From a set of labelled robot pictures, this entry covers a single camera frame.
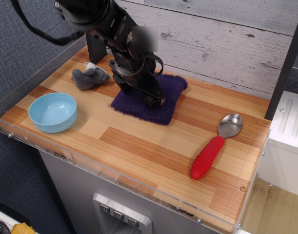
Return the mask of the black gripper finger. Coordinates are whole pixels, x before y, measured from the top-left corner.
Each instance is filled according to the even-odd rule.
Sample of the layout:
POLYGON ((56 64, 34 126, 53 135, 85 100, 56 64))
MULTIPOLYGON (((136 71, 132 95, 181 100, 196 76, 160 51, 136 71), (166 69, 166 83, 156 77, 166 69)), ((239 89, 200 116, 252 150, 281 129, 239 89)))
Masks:
POLYGON ((144 98, 145 105, 148 109, 154 109, 157 105, 157 100, 155 97, 147 95, 144 98))
POLYGON ((163 104, 165 101, 166 101, 166 98, 165 97, 159 99, 159 103, 160 104, 163 104))

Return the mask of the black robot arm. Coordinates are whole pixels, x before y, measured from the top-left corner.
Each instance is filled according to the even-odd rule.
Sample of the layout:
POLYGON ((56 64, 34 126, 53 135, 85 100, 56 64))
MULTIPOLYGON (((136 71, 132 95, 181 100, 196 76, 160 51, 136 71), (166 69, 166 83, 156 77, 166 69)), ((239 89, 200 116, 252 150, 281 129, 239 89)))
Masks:
POLYGON ((55 7, 74 28, 88 33, 111 49, 109 61, 113 78, 124 93, 137 89, 153 109, 165 102, 156 78, 157 29, 138 26, 128 13, 113 0, 58 0, 55 7))

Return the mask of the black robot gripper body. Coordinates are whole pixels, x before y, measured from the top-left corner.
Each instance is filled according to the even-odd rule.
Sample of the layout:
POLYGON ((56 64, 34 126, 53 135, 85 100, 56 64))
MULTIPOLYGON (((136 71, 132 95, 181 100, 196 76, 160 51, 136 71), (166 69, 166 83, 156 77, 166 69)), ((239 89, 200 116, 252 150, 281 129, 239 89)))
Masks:
POLYGON ((136 61, 131 55, 113 53, 114 58, 109 61, 113 78, 126 94, 136 88, 156 99, 164 98, 163 91, 156 80, 163 72, 163 68, 156 74, 156 63, 163 66, 162 60, 155 54, 149 53, 143 61, 136 61))

